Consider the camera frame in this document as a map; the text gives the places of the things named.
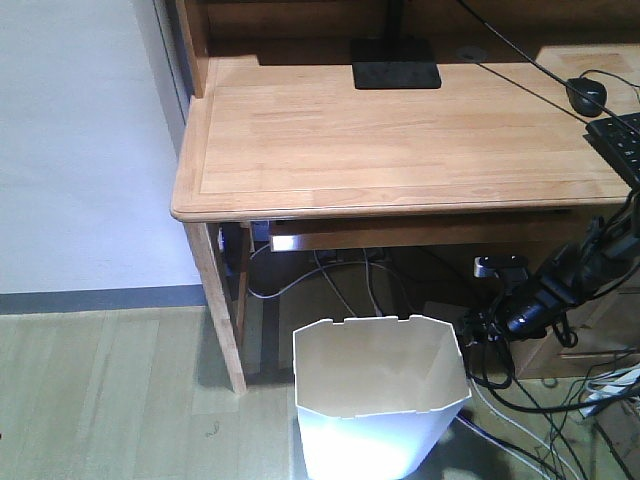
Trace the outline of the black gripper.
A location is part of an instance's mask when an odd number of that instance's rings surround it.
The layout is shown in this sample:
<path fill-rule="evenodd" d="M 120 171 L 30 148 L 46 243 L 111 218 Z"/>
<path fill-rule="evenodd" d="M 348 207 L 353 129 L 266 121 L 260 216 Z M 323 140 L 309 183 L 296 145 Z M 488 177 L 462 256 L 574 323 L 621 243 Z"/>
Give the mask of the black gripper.
<path fill-rule="evenodd" d="M 577 333 L 566 312 L 580 305 L 572 287 L 551 280 L 529 279 L 510 295 L 503 292 L 485 309 L 462 316 L 462 335 L 477 342 L 541 339 L 551 327 L 562 346 L 576 346 Z"/>

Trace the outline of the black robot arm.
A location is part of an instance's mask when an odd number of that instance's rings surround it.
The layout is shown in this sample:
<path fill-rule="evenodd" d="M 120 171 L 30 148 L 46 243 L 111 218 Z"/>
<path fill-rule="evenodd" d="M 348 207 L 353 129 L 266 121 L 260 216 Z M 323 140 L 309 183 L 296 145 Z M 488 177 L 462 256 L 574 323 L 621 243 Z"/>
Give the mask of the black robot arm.
<path fill-rule="evenodd" d="M 535 273 L 520 255 L 479 256 L 474 276 L 494 277 L 502 289 L 491 303 L 473 309 L 455 323 L 456 332 L 478 343 L 523 341 L 554 331 L 559 343 L 577 344 L 567 312 L 595 299 L 603 288 L 622 282 L 639 267 L 639 190 L 631 190 L 609 219 L 596 217 L 580 243 L 554 250 Z"/>

